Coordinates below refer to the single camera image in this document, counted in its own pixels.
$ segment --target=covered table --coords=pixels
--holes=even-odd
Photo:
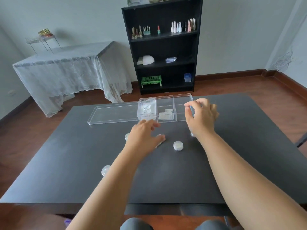
[[[74,93],[104,90],[112,103],[132,85],[114,41],[52,49],[13,64],[19,78],[47,117]]]

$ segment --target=white cable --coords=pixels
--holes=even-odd
[[[292,61],[292,55],[293,55],[293,51],[291,50],[285,55],[279,57],[274,64],[275,69],[277,69],[278,72],[286,71],[286,69],[289,67],[289,64]]]

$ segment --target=dark table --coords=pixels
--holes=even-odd
[[[307,159],[244,94],[203,96],[218,105],[217,133],[299,204],[307,203]],[[96,105],[75,106],[0,199],[76,214],[125,145],[136,122],[89,125]],[[162,123],[166,141],[138,167],[126,214],[230,215],[206,154],[185,121]],[[184,148],[173,149],[175,141]]]

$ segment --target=left hand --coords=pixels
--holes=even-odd
[[[155,127],[160,127],[160,123],[154,120],[141,120],[138,124],[134,125],[128,136],[124,150],[132,154],[134,158],[142,160],[165,139],[165,135],[151,136],[151,131]]]

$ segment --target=knee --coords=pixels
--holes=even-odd
[[[207,220],[199,225],[196,230],[229,230],[229,228],[219,220]]]
[[[139,218],[130,218],[120,227],[120,230],[152,230],[153,228]]]

